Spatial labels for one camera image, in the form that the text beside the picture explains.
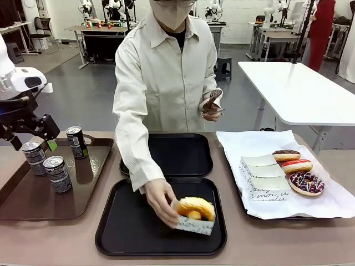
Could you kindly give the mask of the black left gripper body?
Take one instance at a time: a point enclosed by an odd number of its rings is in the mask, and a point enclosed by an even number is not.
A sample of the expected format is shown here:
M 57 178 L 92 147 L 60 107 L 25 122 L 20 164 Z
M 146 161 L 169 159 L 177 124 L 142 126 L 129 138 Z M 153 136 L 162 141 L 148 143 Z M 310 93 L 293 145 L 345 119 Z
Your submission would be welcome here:
M 8 100 L 1 100 L 1 138 L 11 140 L 15 133 L 35 132 L 38 118 L 34 110 L 38 107 L 33 95 L 18 95 Z

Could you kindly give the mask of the person's right hand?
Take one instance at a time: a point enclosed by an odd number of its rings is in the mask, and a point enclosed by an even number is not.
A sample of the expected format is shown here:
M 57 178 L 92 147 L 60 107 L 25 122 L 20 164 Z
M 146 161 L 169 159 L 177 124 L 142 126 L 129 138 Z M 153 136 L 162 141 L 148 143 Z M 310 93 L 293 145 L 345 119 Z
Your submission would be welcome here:
M 169 204 L 176 196 L 165 179 L 155 179 L 144 185 L 146 199 L 156 215 L 170 228 L 175 228 L 179 215 Z

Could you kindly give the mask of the person's left hand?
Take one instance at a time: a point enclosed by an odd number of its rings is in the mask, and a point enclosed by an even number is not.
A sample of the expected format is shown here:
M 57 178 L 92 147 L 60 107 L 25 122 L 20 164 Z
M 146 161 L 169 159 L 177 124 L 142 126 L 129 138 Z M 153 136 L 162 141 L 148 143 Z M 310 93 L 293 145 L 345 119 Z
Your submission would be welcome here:
M 222 116 L 222 109 L 217 105 L 213 105 L 209 109 L 203 110 L 201 117 L 206 121 L 217 122 L 217 120 Z

